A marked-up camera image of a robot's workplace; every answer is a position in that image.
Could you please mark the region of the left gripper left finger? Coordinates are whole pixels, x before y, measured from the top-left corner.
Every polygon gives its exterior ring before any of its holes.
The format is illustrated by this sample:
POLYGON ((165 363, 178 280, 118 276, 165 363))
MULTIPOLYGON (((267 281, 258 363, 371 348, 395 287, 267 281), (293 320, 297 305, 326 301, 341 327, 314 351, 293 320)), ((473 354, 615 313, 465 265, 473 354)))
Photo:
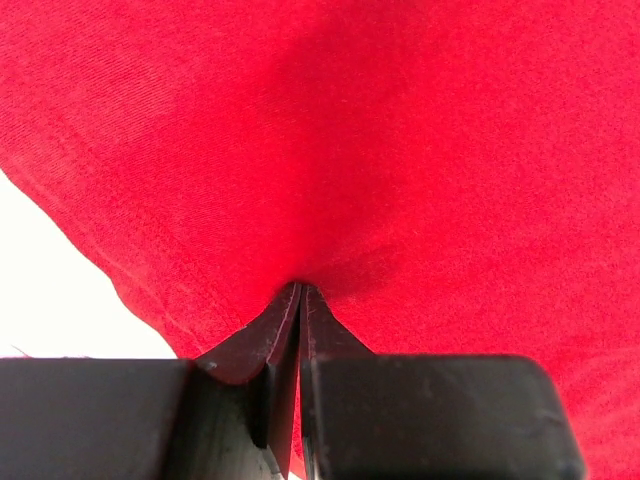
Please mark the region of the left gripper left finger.
POLYGON ((1 363, 5 479, 284 479, 302 289, 195 360, 1 363))

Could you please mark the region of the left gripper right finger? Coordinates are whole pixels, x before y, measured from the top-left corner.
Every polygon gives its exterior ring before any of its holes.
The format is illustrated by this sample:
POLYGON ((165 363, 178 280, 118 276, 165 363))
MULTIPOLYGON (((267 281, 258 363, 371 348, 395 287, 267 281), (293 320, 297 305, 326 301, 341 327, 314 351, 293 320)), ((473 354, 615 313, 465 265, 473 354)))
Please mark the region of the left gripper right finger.
POLYGON ((376 354, 313 286, 299 318, 309 478, 586 477, 558 392, 531 359, 376 354))

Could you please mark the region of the dark red t-shirt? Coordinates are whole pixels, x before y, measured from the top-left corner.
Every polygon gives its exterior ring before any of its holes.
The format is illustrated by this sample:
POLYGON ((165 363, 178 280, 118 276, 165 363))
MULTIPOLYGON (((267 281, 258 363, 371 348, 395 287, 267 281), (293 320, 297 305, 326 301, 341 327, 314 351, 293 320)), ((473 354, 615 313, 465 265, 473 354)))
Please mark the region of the dark red t-shirt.
POLYGON ((635 1, 5 1, 1 167, 181 356, 303 280, 639 475, 635 1))

